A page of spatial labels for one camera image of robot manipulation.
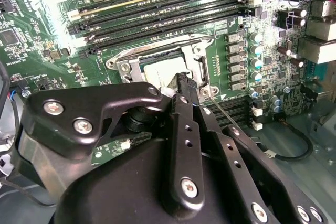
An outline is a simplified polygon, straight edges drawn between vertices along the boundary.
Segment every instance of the mounting hole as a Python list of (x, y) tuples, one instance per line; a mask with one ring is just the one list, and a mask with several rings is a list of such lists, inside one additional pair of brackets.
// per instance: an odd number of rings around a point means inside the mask
[(189, 140), (184, 141), (184, 143), (188, 147), (193, 147), (193, 144)]
[(238, 161), (234, 161), (234, 163), (235, 163), (235, 166), (237, 166), (238, 168), (242, 167), (242, 165)]
[(226, 145), (228, 147), (229, 150), (233, 151), (233, 147), (229, 144)]
[(185, 129), (186, 129), (187, 131), (193, 131), (193, 129), (192, 129), (189, 125), (186, 125), (186, 126), (185, 126)]
[(152, 87), (148, 88), (148, 92), (150, 92), (152, 95), (158, 95), (158, 92)]

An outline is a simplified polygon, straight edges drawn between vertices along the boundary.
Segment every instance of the green circuit board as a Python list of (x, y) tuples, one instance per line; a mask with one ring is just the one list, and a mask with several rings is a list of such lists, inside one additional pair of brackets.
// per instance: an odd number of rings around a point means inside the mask
[[(156, 8), (146, 9), (155, 4)], [(291, 65), (277, 51), (290, 41), (295, 54), (297, 41), (304, 35), (304, 27), (294, 26), (284, 34), (276, 25), (277, 13), (292, 8), (288, 0), (256, 4), (251, 0), (2, 0), (1, 7), (0, 57), (12, 85), (21, 92), (120, 83), (120, 73), (107, 67), (120, 52), (193, 33), (212, 36), (206, 60), (209, 81), (218, 87), (214, 97), (218, 102), (245, 97), (255, 88), (266, 114), (273, 95), (282, 100), (282, 109), (289, 115), (302, 113), (307, 106), (300, 93), (306, 69)], [(258, 7), (262, 13), (252, 15)], [(264, 37), (259, 43), (264, 51), (258, 55), (250, 51), (255, 44), (250, 39), (253, 32)], [(231, 34), (239, 35), (234, 43), (228, 41)], [(228, 60), (232, 44), (239, 44), (238, 51), (243, 52), (241, 79), (234, 84)], [(258, 69), (263, 79), (258, 82), (251, 77), (256, 69), (250, 60), (256, 57), (264, 62)], [(290, 93), (284, 93), (286, 87)], [(123, 142), (97, 152), (106, 161), (125, 150)], [(100, 164), (100, 157), (96, 155), (93, 163)]]

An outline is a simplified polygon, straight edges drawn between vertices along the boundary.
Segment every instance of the dimm slot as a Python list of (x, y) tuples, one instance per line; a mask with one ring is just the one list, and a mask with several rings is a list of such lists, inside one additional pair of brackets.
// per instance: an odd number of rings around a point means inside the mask
[(89, 30), (90, 28), (101, 26), (108, 22), (119, 22), (122, 20), (133, 19), (139, 15), (146, 15), (154, 11), (160, 11), (161, 9), (174, 8), (179, 5), (188, 5), (201, 0), (163, 0), (157, 3), (139, 6), (132, 9), (123, 10), (117, 13), (107, 14), (100, 17), (92, 18), (90, 20), (84, 20), (77, 24), (73, 24), (68, 27), (70, 35), (75, 35), (81, 31)]

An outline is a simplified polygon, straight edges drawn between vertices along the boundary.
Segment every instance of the integrated circuit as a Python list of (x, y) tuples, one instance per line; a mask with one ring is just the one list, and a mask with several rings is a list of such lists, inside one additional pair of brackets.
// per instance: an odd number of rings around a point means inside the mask
[(16, 44), (19, 40), (16, 38), (13, 30), (7, 30), (0, 32), (0, 39), (5, 46)]

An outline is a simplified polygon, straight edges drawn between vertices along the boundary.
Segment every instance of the black capacitor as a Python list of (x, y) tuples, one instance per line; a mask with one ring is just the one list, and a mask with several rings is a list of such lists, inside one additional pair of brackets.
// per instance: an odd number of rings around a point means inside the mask
[(298, 60), (295, 58), (291, 58), (289, 62), (298, 68), (302, 68), (303, 65), (305, 64), (302, 60)]
[(306, 20), (304, 18), (294, 17), (293, 24), (297, 26), (305, 26)]

